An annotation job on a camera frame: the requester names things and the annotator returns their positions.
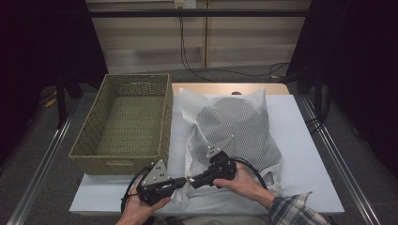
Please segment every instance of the wicker basket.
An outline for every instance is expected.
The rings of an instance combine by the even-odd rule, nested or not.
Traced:
[[[173,89],[170,75],[105,76],[69,158],[92,175],[135,174],[167,163]]]

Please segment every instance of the plaid sleeve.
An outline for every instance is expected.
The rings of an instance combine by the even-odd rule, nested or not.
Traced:
[[[313,209],[305,206],[308,196],[312,192],[292,197],[276,197],[269,209],[271,224],[329,224]]]

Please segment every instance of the white tabletop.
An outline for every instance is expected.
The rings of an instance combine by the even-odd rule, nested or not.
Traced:
[[[168,173],[171,177],[184,176],[185,142],[190,126],[184,122],[179,97],[174,99],[172,134]],[[329,179],[313,139],[300,114],[293,96],[267,95],[270,134],[283,157],[281,184],[283,196],[310,192],[307,205],[321,214],[343,213],[344,209]],[[84,175],[70,212],[85,215],[120,214],[120,199],[132,176]],[[184,212],[175,202],[168,203],[157,215],[201,216],[217,212]]]

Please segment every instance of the person's right hand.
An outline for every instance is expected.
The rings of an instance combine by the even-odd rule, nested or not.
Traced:
[[[269,208],[275,196],[268,190],[257,184],[245,168],[237,163],[237,174],[232,180],[215,179],[213,185],[229,188],[238,195],[244,196],[252,201],[259,202]]]

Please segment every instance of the hand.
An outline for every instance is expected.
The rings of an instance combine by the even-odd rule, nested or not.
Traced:
[[[130,190],[130,195],[136,193],[137,193],[137,187],[134,186]],[[149,206],[146,203],[141,202],[138,195],[131,196],[127,200],[123,215],[120,218],[120,220],[116,223],[116,225],[144,224],[146,220],[153,214],[153,212],[163,208],[163,206],[169,203],[170,201],[171,201],[170,198],[164,198],[159,202],[157,202],[156,204]]]
[[[236,194],[261,203],[266,208],[269,208],[275,199],[273,194],[252,179],[240,163],[237,163],[237,174],[233,180],[215,179],[213,184],[218,187],[230,188]]]

